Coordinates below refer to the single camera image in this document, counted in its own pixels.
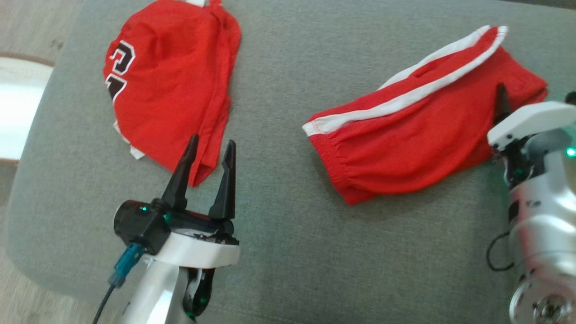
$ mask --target robotic arm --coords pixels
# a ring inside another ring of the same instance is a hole
[[[509,187],[509,247],[518,276],[514,324],[576,323],[576,148],[562,127],[576,122],[567,103],[523,106],[510,114],[499,87],[501,122],[488,132]]]
[[[236,264],[240,242],[234,234],[236,144],[229,141],[224,175],[208,215],[186,210],[185,192],[196,157],[198,136],[190,142],[162,195],[151,203],[128,200],[116,211],[114,231],[127,246],[108,282],[121,287],[143,256],[146,273],[122,312],[122,324],[193,324],[206,309],[215,268]]]

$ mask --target folded red clothing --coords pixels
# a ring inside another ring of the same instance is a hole
[[[206,7],[158,0],[126,21],[106,54],[118,128],[133,147],[174,171],[199,134],[193,186],[218,162],[240,36],[220,0]]]
[[[546,82],[501,47],[506,34],[482,27],[304,124],[348,204],[417,191],[488,160],[498,84],[513,110],[545,99]]]

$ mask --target red fabric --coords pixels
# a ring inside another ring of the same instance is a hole
[[[475,46],[432,61],[405,80],[312,116],[365,110],[455,71],[492,44],[497,29]],[[520,66],[502,47],[480,66],[398,112],[349,123],[309,137],[332,184],[348,204],[377,194],[423,189],[490,158],[486,135],[494,122],[497,85],[506,85],[514,110],[543,101],[544,80]]]
[[[114,100],[118,126],[130,144],[174,171],[192,134],[200,136],[190,184],[217,165],[230,98],[228,82],[240,45],[240,27],[219,0],[206,7],[159,0],[130,17],[106,54],[104,78],[117,74],[120,41],[135,59],[120,77]]]

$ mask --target gray table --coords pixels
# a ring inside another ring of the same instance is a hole
[[[149,2],[86,2],[14,183],[10,258],[42,286],[94,302],[124,249],[112,230],[116,208],[158,196],[170,176],[128,154],[101,74],[109,42]],[[239,265],[217,271],[204,323],[505,323],[514,278],[484,261],[507,228],[507,193],[492,165],[347,206],[300,127],[486,24],[508,25],[505,48],[561,99],[576,88],[576,12],[489,0],[225,6],[244,34],[225,133],[238,143],[242,253]],[[190,208],[208,210],[220,176],[188,192]],[[509,260],[504,250],[495,262]],[[141,274],[109,307],[123,306]]]

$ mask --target jersey number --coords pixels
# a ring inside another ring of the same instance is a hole
[[[108,87],[108,92],[112,98],[112,102],[116,100],[116,97],[124,90],[126,80],[122,79],[120,76],[130,68],[132,61],[136,58],[136,53],[134,52],[134,47],[125,41],[121,40],[116,47],[116,50],[108,59],[113,59],[114,65],[112,66],[112,72],[106,77],[106,86]]]

